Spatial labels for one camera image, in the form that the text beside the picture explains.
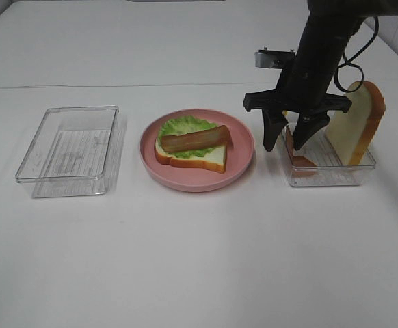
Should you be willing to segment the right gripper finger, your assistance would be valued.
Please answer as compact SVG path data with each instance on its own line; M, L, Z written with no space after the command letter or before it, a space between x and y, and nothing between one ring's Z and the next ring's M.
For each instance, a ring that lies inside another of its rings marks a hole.
M317 131L327 126L330 117L327 113L300 115L293 131L293 148L299 150Z
M283 128L288 124L283 111L262 110L263 115L263 146L266 151L274 149L276 140Z

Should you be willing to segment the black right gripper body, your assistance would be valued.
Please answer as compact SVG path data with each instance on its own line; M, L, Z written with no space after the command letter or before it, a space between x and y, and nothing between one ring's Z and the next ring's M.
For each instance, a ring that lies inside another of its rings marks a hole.
M294 57L281 69L274 89L245 94L243 107L246 111L287 110L303 115L327 111L346 113L351 107L351 101L346 96L327 93L338 65L338 58L310 59L301 64Z

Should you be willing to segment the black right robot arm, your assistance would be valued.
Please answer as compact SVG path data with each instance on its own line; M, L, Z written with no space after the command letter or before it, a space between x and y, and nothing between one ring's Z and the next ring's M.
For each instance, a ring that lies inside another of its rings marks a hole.
M281 71L274 89L247 93L243 100L246 111L259 109L263 114L263 146L268 152L288 124L285 111L299 115L293 134L297 150L328 125L329 111L349 111L351 100L326 90L337 80L345 48L362 22L368 17L398 16L398 1L309 1L308 9L296 51L255 53L256 67Z

